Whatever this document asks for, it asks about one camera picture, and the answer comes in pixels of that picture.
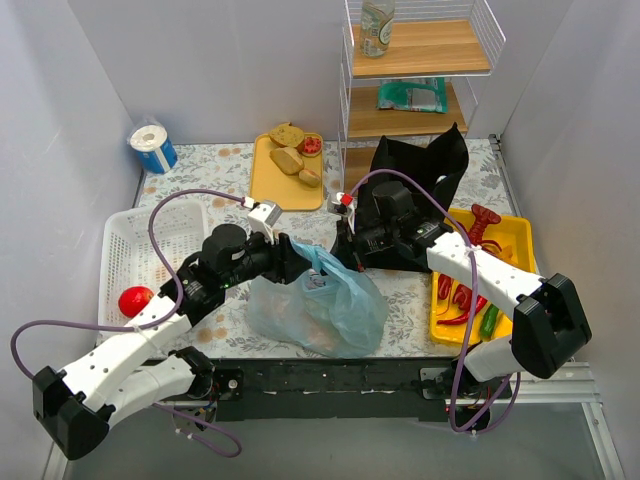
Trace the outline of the light blue plastic bag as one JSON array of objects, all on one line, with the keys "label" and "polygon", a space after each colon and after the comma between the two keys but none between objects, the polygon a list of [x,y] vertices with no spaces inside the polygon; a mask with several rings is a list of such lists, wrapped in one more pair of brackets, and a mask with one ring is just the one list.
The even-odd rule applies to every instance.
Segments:
[{"label": "light blue plastic bag", "polygon": [[297,242],[292,246],[311,265],[288,285],[255,278],[249,290],[248,325],[272,340],[328,357],[373,354],[389,315],[378,287],[321,246]]}]

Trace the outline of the black fabric grocery bag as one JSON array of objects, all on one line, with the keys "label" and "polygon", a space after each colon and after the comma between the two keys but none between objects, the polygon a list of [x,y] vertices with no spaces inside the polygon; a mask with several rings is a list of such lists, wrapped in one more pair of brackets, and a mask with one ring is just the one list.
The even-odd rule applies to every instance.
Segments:
[{"label": "black fabric grocery bag", "polygon": [[[381,137],[373,155],[370,171],[391,169],[401,172],[418,183],[439,205],[448,211],[458,185],[469,164],[465,140],[454,122],[444,134],[426,147],[412,145],[386,136]],[[439,176],[446,179],[436,185]],[[373,198],[373,189],[387,181],[400,181],[412,194],[412,200],[422,217],[442,221],[441,213],[410,182],[391,174],[374,175],[358,189],[355,227],[357,232],[380,224]],[[414,260],[403,258],[397,251],[400,271],[429,273]]]}]

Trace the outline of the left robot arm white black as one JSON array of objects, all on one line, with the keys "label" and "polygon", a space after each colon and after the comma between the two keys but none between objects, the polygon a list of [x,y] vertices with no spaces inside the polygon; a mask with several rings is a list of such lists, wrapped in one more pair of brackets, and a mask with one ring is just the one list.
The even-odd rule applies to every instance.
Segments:
[{"label": "left robot arm white black", "polygon": [[201,250],[185,259],[178,277],[121,332],[61,370],[45,367],[34,376],[36,419],[65,457],[77,460],[141,409],[173,396],[210,396],[215,367],[194,347],[172,351],[153,367],[142,365],[220,307],[227,289],[256,277],[289,284],[310,266],[284,233],[270,240],[233,224],[215,227]]}]

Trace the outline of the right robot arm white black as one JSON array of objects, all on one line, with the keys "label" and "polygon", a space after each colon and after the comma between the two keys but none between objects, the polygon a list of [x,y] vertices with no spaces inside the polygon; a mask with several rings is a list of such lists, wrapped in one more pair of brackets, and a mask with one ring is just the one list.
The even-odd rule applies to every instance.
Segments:
[{"label": "right robot arm white black", "polygon": [[550,378],[592,338],[573,282],[556,274],[544,279],[479,250],[471,251],[460,233],[414,205],[399,181],[379,184],[373,192],[372,225],[355,225],[354,199],[338,193],[329,211],[340,216],[335,255],[357,270],[374,253],[397,253],[421,269],[445,274],[478,288],[512,322],[508,336],[483,342],[458,360],[468,386],[513,373]]}]

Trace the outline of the floral table mat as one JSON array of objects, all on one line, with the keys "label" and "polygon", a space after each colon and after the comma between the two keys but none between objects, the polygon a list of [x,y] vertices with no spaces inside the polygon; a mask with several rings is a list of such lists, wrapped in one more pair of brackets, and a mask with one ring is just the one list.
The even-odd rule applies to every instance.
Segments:
[{"label": "floral table mat", "polygon": [[[458,187],[453,206],[467,209],[484,204],[500,214],[511,214],[508,194],[490,142],[469,139],[469,166]],[[219,223],[248,225],[246,212],[236,202],[222,198],[227,192],[241,197],[249,192],[253,162],[251,144],[179,145],[176,167],[165,175],[147,175],[139,200],[142,206],[155,206],[180,190],[206,189],[201,196],[207,207],[210,226]],[[325,208],[311,212],[286,212],[277,225],[302,243],[331,248],[335,241],[335,216]],[[431,278],[427,274],[393,270],[367,272],[385,296],[389,317],[378,357],[453,356],[455,347],[430,339],[429,313]],[[249,286],[242,284],[227,292],[225,304],[188,333],[168,344],[169,349],[188,345],[211,358],[310,358],[312,352],[294,344],[268,339],[247,322]]]}]

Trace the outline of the red toy lobster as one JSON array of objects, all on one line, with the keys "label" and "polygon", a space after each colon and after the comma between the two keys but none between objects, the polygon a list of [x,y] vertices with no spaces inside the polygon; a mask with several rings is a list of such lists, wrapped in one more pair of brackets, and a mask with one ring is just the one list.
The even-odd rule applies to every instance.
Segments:
[{"label": "red toy lobster", "polygon": [[[474,222],[471,227],[466,230],[471,243],[475,246],[481,246],[487,253],[499,253],[502,250],[501,245],[494,240],[486,239],[484,237],[484,233],[489,225],[499,224],[502,221],[501,216],[478,204],[472,205],[471,213],[474,216]],[[458,284],[455,290],[452,290],[452,288],[452,278],[447,275],[440,274],[437,283],[437,298],[439,300],[446,300],[447,307],[439,313],[442,318],[437,321],[438,324],[460,325],[466,323],[469,319],[469,313],[472,305],[471,289],[463,284]],[[445,318],[444,315],[450,310],[451,305],[455,305],[458,308],[460,315],[457,317]]]}]

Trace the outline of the oval bread loaf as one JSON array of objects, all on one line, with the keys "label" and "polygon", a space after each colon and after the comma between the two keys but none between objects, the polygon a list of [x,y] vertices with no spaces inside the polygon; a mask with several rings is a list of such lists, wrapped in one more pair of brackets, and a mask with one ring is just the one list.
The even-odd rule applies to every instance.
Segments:
[{"label": "oval bread loaf", "polygon": [[269,156],[286,175],[296,175],[305,167],[302,156],[293,147],[275,148],[270,151]]}]

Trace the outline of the orange fried chicken toy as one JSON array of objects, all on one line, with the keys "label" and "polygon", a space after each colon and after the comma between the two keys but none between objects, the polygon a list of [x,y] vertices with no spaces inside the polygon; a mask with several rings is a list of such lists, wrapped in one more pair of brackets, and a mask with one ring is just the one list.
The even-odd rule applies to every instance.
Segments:
[{"label": "orange fried chicken toy", "polygon": [[516,265],[518,258],[514,247],[512,245],[504,246],[500,251],[500,259],[508,264]]}]

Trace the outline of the red apple toy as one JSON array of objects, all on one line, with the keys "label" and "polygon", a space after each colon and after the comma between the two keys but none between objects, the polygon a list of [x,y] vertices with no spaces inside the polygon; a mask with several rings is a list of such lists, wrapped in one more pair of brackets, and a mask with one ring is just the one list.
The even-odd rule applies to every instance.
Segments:
[{"label": "red apple toy", "polygon": [[133,286],[122,292],[118,299],[120,312],[127,318],[138,315],[153,298],[154,292],[145,286]]}]

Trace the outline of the green cucumber toy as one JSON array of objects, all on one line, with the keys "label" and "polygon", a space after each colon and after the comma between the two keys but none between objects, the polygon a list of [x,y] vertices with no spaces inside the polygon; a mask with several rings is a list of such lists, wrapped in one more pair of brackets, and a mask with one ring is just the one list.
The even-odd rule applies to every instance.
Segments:
[{"label": "green cucumber toy", "polygon": [[479,335],[482,339],[490,339],[496,329],[500,310],[497,306],[491,305],[485,311],[479,328]]}]

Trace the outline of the yellow tray with vegetables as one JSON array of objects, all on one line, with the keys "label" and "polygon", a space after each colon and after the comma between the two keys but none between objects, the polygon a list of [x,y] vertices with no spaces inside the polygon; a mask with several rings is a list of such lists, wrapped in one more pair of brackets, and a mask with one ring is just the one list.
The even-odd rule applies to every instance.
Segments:
[{"label": "yellow tray with vegetables", "polygon": [[[498,242],[502,249],[506,245],[512,245],[517,254],[517,264],[512,265],[521,270],[534,272],[536,270],[533,236],[531,225],[528,220],[520,217],[501,215],[502,221],[497,225],[489,225],[485,230],[484,237],[486,239]],[[462,344],[467,323],[460,325],[443,325],[437,321],[442,318],[439,315],[446,307],[446,300],[437,298],[438,272],[432,273],[432,293],[431,307],[429,318],[429,334],[432,341],[449,346],[460,346]],[[453,280],[453,288],[455,290],[458,282]],[[471,345],[479,343],[483,340],[493,340],[504,337],[512,333],[512,321],[500,311],[495,332],[490,339],[482,339],[479,335],[479,328],[482,323],[483,315],[488,307],[487,303],[476,315],[473,323],[473,329],[469,343]],[[450,310],[444,315],[445,318],[457,317],[460,311],[455,305],[451,305]]]}]

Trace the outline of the toilet paper roll blue pack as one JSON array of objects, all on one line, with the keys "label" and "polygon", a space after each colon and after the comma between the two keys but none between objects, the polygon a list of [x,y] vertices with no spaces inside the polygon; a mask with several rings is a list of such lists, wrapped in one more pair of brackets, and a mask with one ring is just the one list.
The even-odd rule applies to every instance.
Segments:
[{"label": "toilet paper roll blue pack", "polygon": [[144,116],[135,125],[127,144],[147,172],[162,175],[177,163],[178,156],[166,128],[153,116]]}]

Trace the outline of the green snack packet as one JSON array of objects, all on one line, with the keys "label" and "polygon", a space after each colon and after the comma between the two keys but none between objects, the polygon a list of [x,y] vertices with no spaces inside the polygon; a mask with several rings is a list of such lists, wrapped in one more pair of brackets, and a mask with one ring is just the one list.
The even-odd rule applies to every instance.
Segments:
[{"label": "green snack packet", "polygon": [[377,108],[446,114],[448,101],[445,80],[440,77],[384,80],[378,89]]}]

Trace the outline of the clear glass bottle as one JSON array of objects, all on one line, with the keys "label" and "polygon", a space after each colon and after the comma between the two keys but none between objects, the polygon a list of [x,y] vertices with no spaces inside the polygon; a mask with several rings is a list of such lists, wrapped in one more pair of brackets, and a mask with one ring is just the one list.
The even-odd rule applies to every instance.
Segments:
[{"label": "clear glass bottle", "polygon": [[395,15],[394,0],[366,0],[360,16],[360,50],[369,58],[383,56],[391,40]]}]

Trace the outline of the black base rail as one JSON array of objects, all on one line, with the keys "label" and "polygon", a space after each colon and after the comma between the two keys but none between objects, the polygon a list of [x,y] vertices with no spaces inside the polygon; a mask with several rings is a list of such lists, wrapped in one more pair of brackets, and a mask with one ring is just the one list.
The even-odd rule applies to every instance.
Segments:
[{"label": "black base rail", "polygon": [[213,391],[180,406],[213,401],[222,422],[267,419],[406,418],[445,422],[456,361],[443,357],[220,359]]}]

